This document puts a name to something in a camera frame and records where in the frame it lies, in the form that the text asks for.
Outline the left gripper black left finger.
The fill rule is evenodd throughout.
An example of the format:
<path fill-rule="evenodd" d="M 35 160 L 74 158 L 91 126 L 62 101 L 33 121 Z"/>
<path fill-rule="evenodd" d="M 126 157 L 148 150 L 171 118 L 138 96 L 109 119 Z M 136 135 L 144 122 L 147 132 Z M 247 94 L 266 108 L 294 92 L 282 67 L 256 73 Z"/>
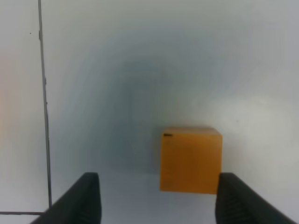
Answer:
<path fill-rule="evenodd" d="M 102 206 L 97 173 L 84 173 L 34 224 L 100 224 Z"/>

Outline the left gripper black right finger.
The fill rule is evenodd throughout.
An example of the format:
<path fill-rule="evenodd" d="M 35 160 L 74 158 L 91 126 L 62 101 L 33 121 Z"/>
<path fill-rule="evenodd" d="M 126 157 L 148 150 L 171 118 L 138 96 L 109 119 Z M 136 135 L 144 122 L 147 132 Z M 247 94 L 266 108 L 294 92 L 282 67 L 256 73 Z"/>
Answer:
<path fill-rule="evenodd" d="M 218 224 L 293 224 L 233 173 L 221 173 L 215 204 Z"/>

